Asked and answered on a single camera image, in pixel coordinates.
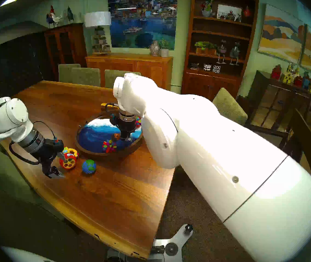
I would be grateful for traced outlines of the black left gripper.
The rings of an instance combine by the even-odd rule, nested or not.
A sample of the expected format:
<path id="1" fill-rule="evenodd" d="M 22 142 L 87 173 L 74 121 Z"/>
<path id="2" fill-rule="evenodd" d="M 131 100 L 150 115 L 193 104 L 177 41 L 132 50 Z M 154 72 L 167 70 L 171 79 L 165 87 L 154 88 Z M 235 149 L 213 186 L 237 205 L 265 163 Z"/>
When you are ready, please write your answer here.
<path id="1" fill-rule="evenodd" d="M 36 159 L 42 165 L 43 174 L 48 178 L 64 178 L 64 174 L 60 172 L 56 166 L 51 166 L 56 156 L 61 161 L 66 161 L 64 150 L 64 143 L 61 139 L 44 138 L 36 151 Z"/>

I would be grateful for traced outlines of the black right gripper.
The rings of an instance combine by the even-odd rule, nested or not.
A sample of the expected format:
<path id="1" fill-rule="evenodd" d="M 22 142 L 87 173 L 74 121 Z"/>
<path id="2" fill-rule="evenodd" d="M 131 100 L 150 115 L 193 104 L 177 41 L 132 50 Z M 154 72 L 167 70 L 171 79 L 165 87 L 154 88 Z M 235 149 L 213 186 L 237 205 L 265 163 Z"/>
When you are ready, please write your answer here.
<path id="1" fill-rule="evenodd" d="M 136 129 L 136 115 L 111 114 L 110 123 L 122 133 L 120 140 L 131 141 L 131 133 Z"/>

